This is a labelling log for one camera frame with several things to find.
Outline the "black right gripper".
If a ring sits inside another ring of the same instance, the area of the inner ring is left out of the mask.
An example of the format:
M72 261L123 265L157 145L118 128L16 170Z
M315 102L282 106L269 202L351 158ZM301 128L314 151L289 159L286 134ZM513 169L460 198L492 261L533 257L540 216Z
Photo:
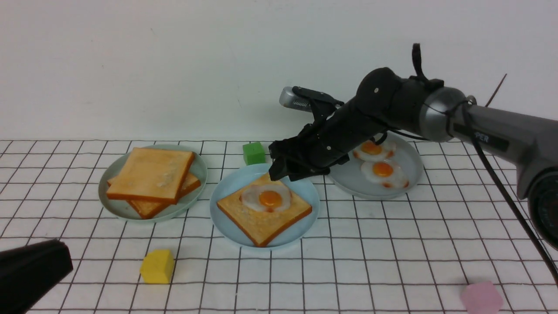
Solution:
M295 137L273 141L269 176L272 181L283 177L297 181L326 175L332 166L346 162L354 148L382 131L381 120L347 102L329 116L305 125Z

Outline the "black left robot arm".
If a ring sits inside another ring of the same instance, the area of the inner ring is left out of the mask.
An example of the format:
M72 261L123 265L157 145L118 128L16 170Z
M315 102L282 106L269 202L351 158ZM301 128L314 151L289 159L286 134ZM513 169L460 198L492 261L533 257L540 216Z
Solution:
M0 312L25 314L72 270L68 247L56 239L1 252Z

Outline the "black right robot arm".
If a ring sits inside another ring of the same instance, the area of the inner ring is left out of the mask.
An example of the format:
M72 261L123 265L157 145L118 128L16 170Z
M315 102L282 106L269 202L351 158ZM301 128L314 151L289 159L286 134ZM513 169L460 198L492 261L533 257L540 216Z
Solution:
M557 247L558 123L556 120L479 106L440 79L427 79L419 44L413 44L415 75L391 69L368 73L347 102L301 87L285 88L280 104L313 114L295 137L269 146L276 181L328 174L349 153L377 134L403 130L432 142L460 139L512 163L517 197L528 201L534 229Z

